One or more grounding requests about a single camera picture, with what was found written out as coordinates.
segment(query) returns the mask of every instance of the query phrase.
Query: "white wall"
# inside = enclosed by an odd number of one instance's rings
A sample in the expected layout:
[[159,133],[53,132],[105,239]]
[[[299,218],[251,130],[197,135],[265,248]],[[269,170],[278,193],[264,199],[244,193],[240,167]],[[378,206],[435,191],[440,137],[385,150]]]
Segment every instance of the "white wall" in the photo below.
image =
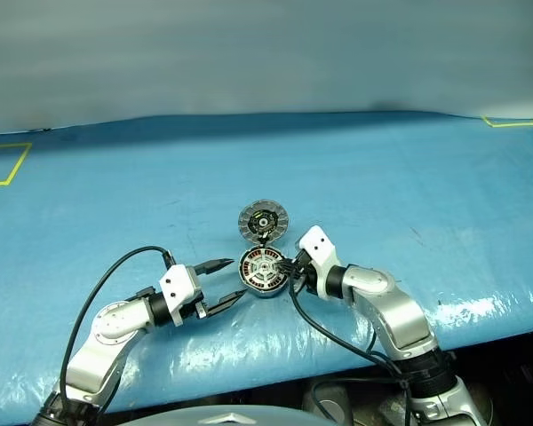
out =
[[0,132],[363,109],[533,117],[533,0],[0,0]]

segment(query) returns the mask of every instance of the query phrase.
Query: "table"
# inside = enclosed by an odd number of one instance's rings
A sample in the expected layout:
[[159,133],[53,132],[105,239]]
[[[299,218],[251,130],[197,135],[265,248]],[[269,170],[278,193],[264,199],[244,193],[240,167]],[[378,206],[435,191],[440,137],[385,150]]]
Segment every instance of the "table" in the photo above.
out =
[[[0,424],[29,422],[57,380],[68,333],[100,275],[146,244],[182,263],[250,244],[240,210],[279,201],[287,256],[321,225],[345,263],[387,269],[424,307],[442,348],[533,330],[533,126],[494,129],[441,114],[167,116],[0,136],[27,144],[0,185]],[[0,181],[28,145],[0,148]],[[143,255],[93,304],[163,273]],[[202,278],[210,301],[236,267]],[[363,346],[367,321],[302,295]],[[132,351],[111,406],[125,410],[325,374],[366,363],[311,329],[286,293],[245,295],[212,319],[157,329]]]

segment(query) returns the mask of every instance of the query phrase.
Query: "blue plastic sheet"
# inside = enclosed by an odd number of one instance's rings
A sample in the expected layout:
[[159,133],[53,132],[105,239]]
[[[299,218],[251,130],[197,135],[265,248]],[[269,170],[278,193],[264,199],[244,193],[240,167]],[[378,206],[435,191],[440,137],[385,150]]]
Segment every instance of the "blue plastic sheet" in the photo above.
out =
[[[182,263],[238,258],[251,201],[279,201],[289,231],[321,225],[345,263],[387,269],[424,307],[445,349],[533,330],[533,127],[438,114],[162,117],[0,137],[31,142],[0,186],[0,424],[29,422],[57,380],[85,297],[145,244]],[[4,150],[0,162],[19,153]],[[143,255],[91,309],[157,286]],[[202,277],[210,303],[242,287],[236,267]],[[336,334],[370,327],[341,302],[302,296]],[[91,317],[85,320],[82,342]],[[286,293],[157,329],[132,351],[112,410],[364,366],[293,310]]]

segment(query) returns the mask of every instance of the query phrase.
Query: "yellow tape line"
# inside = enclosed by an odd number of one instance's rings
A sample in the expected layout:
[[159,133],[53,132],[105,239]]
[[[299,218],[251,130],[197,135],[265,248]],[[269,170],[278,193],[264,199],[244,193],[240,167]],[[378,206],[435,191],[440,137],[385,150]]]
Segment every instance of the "yellow tape line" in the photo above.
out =
[[20,158],[16,161],[16,164],[14,164],[14,167],[6,180],[0,180],[0,186],[7,186],[9,185],[14,177],[16,176],[16,173],[18,173],[18,170],[20,169],[21,164],[26,160],[26,157],[28,156],[29,149],[32,147],[32,144],[30,142],[26,142],[23,144],[3,144],[0,145],[0,148],[18,148],[24,146],[24,152],[21,153]]
[[530,122],[491,122],[488,117],[482,117],[482,120],[490,127],[524,127],[533,126],[533,120]]

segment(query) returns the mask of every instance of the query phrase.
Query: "circular metal disc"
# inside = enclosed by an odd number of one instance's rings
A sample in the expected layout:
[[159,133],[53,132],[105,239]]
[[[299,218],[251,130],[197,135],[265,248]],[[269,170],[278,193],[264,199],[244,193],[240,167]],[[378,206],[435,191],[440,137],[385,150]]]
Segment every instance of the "circular metal disc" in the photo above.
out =
[[253,244],[266,244],[286,232],[288,221],[288,213],[278,202],[258,200],[239,215],[239,232]]
[[257,246],[243,253],[239,261],[239,274],[243,284],[261,297],[278,293],[287,277],[276,268],[276,262],[284,256],[276,248]]

